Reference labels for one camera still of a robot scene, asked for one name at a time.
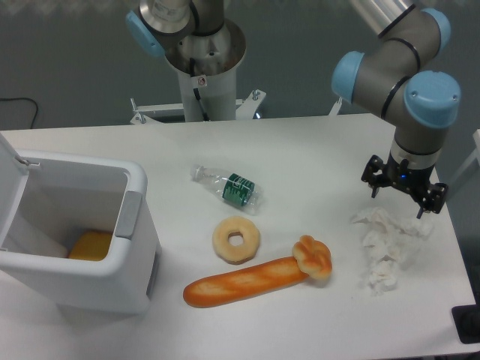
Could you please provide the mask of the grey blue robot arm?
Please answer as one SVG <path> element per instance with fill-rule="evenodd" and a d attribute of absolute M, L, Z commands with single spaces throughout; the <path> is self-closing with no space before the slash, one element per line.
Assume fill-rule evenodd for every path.
<path fill-rule="evenodd" d="M 354 1 L 352 7 L 376 33 L 373 55 L 348 52 L 337 63 L 331 89 L 395 128 L 387 160 L 373 156 L 362 181 L 374 193 L 394 188 L 421 213 L 439 213 L 448 187 L 431 173 L 461 102 L 460 86 L 425 65 L 449 42 L 451 26 L 434 9 L 411 1 Z M 224 15 L 222 1 L 141 1 L 125 17 L 134 40 L 177 73 L 188 122 L 250 119 L 262 93 L 236 97 L 236 71 L 246 52 L 242 30 Z"/>

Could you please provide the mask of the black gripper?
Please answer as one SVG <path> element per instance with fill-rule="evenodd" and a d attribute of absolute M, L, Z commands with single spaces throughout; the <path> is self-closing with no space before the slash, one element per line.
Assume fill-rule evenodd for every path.
<path fill-rule="evenodd" d="M 420 219 L 424 213 L 439 214 L 446 202 L 449 186 L 441 182 L 431 184 L 433 169 L 434 166 L 411 169 L 408 160 L 395 160 L 392 154 L 389 154 L 385 165 L 380 157 L 373 155 L 364 168 L 361 180 L 371 189 L 372 198 L 377 196 L 380 188 L 385 187 L 409 194 L 419 206 L 416 218 Z"/>

